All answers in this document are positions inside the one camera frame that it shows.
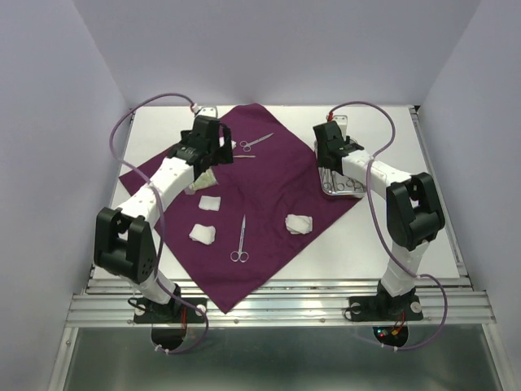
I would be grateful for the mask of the steel scissors top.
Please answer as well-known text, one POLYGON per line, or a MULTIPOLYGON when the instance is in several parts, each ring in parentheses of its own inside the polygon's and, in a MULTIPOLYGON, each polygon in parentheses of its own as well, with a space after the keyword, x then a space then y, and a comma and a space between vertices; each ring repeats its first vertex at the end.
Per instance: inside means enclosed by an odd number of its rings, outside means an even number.
POLYGON ((270 138, 272 135, 273 135, 273 133, 270 133, 270 134, 264 135, 262 137, 259 137, 259 138, 255 139, 255 140, 252 140, 252 141, 249 141, 249 142, 248 141, 241 141, 239 143, 239 146, 243 149, 244 152, 250 152, 251 149, 252 149, 252 146, 265 141, 266 139, 270 138))

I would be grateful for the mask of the steel scissors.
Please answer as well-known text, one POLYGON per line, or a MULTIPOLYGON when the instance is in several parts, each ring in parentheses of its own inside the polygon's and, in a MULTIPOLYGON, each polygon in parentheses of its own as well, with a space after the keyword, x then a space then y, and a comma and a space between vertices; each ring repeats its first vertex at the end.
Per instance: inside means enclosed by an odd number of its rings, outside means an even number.
POLYGON ((252 140, 252 141, 249 141, 249 142, 248 141, 241 141, 239 143, 239 146, 243 149, 244 152, 250 152, 251 149, 252 149, 252 146, 265 141, 266 139, 270 138, 272 135, 273 135, 273 133, 270 133, 270 134, 264 135, 262 137, 259 137, 259 138, 255 139, 255 140, 252 140))
POLYGON ((243 220, 241 223, 241 230, 239 235, 239 246, 238 248, 230 253, 230 260, 232 262, 241 262, 245 263, 249 259, 249 254, 243 249, 244 239, 245 239, 245 230, 246 230, 246 216, 243 216, 243 220))

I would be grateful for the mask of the steel forceps ring handled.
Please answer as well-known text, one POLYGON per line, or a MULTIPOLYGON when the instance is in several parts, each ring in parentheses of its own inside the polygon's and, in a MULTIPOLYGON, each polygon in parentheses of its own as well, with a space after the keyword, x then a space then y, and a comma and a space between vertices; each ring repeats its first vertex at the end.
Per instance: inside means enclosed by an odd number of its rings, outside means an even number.
POLYGON ((331 171, 329 169, 322 168, 321 180, 322 188, 329 191, 332 188, 331 171))

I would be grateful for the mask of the stainless steel instrument tray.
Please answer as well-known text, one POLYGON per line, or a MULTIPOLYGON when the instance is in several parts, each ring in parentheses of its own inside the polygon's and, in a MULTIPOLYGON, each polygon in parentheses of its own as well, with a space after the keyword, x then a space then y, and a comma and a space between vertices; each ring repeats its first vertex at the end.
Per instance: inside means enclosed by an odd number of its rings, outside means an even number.
MULTIPOLYGON (((321 173, 322 173, 322 167, 319 167, 318 169, 318 175, 321 183, 322 188, 322 180, 321 180, 321 173)), ((349 177, 343 176, 341 174, 338 174, 337 172, 331 170, 331 181, 332 181, 332 188, 329 191, 326 191, 322 188, 322 192, 327 197, 348 197, 348 198, 363 198, 366 194, 366 188, 363 185, 362 191, 351 191, 345 186, 345 182, 349 177)))

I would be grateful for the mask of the steel scissors bottom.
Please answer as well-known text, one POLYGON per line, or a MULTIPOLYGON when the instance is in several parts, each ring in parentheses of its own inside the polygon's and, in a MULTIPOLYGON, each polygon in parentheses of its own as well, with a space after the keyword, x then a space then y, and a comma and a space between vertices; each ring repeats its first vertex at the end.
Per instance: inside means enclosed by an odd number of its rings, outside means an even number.
POLYGON ((245 239, 245 230, 246 230, 246 216, 243 216, 243 220, 241 223, 241 230, 239 235, 239 246, 238 248, 230 253, 230 260, 232 262, 241 262, 245 263, 249 259, 249 254, 243 249, 244 239, 245 239))

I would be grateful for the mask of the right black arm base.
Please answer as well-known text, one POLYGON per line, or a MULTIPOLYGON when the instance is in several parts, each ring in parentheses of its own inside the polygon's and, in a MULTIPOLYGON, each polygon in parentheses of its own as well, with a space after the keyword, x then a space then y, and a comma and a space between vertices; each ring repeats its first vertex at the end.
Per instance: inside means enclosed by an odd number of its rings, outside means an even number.
POLYGON ((405 294, 392 297, 381 283, 373 296, 354 296, 348 298, 348 307, 343 316, 355 323, 359 322, 391 322, 423 320, 422 306, 416 295, 416 288, 405 294))

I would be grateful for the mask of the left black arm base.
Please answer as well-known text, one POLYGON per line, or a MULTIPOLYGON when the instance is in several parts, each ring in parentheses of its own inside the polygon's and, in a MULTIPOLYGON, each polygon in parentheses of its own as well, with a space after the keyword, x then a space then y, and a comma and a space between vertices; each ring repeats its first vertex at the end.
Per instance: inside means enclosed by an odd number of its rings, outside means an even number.
POLYGON ((173 298, 169 298, 166 305, 157 304, 145 297, 130 297, 127 303, 134 310, 136 324, 203 324, 204 319, 200 312, 183 305, 173 298))

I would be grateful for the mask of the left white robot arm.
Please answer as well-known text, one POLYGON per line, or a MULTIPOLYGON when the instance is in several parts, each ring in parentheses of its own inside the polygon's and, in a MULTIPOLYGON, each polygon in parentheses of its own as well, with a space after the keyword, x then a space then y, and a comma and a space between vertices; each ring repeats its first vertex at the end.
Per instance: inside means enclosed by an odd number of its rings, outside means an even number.
POLYGON ((125 279, 153 302, 153 311, 164 321, 181 312, 177 285, 159 272, 160 255, 152 230, 165 227, 164 211, 201 174, 216 165, 233 162, 230 128, 217 118, 197 116, 191 130, 183 131, 151 177, 134 168, 144 184, 114 209, 104 208, 97 217, 94 264, 125 279))

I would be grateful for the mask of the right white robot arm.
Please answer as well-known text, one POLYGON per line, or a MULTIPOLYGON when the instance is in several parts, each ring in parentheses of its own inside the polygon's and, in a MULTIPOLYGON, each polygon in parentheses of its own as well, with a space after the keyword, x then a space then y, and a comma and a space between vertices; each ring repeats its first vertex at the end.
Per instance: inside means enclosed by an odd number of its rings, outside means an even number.
POLYGON ((387 232, 392 240, 387 269, 380 280, 385 292, 374 301, 377 313, 392 318, 404 308, 403 296, 414 288, 429 244, 444 229, 445 219, 433 177, 410 174, 376 160, 364 147, 344 137, 335 121, 313 127, 317 162, 366 188, 368 201, 381 196, 386 203, 387 232))

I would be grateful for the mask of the purple surgical drape cloth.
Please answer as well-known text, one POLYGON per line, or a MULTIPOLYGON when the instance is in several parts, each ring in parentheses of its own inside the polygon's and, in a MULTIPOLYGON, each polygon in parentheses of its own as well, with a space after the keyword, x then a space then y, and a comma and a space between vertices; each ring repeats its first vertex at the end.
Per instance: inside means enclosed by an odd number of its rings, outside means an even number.
POLYGON ((216 186, 194 195, 183 192, 171 203, 164 211, 164 246, 227 314, 352 209, 357 200, 328 200, 322 192, 312 149, 260 104, 237 106, 221 121, 237 143, 273 135, 254 145, 256 158, 215 167, 216 186), (220 210, 200 209, 201 196, 220 197, 220 210), (288 214, 312 217, 313 231, 292 235, 285 225, 288 214), (232 262, 230 253, 239 246, 243 216, 243 249, 249 259, 232 262), (189 238, 197 223, 216 228, 211 245, 189 238))

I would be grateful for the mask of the white gauze pad upper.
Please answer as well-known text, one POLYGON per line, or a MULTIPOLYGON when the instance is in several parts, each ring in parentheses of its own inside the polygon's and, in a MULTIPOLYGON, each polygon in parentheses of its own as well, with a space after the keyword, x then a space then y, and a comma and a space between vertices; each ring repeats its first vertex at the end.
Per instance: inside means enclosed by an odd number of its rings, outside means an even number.
POLYGON ((205 211, 218 212, 221 206, 221 198, 218 196, 202 195, 199 200, 199 208, 205 211))

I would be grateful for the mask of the white gauze pad lower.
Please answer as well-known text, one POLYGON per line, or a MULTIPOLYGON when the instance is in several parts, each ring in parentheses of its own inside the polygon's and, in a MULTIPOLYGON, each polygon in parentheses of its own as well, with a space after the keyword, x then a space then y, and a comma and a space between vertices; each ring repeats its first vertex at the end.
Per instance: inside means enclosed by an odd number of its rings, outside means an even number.
POLYGON ((211 245, 216 238, 217 230, 214 226, 195 224, 189 234, 189 238, 195 242, 211 245))

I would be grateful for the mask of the white gauze pad right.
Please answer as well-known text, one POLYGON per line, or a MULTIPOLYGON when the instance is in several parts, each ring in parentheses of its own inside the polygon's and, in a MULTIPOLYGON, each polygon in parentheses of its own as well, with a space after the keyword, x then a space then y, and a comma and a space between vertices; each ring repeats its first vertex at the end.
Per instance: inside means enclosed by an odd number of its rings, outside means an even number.
POLYGON ((307 235, 313 231, 313 218, 304 215, 288 214, 285 218, 285 225, 292 235, 307 235))

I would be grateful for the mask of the aluminium frame rail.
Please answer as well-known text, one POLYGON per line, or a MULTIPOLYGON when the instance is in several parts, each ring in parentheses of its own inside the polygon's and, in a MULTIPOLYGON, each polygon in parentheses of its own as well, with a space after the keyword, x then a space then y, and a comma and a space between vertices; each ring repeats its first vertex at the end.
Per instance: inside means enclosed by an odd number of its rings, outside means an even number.
MULTIPOLYGON (((419 281, 417 294, 422 306, 422 324, 435 325, 449 305, 446 323, 495 323, 486 292, 472 288, 467 277, 445 280, 439 290, 431 281, 419 281)), ((372 296, 376 281, 359 280, 274 280, 242 299, 229 313, 207 302, 208 320, 212 327, 291 327, 347 325, 344 309, 349 297, 372 296)), ((86 291, 75 295, 69 306, 68 327, 135 326, 134 311, 127 300, 132 290, 114 279, 93 279, 86 291)))

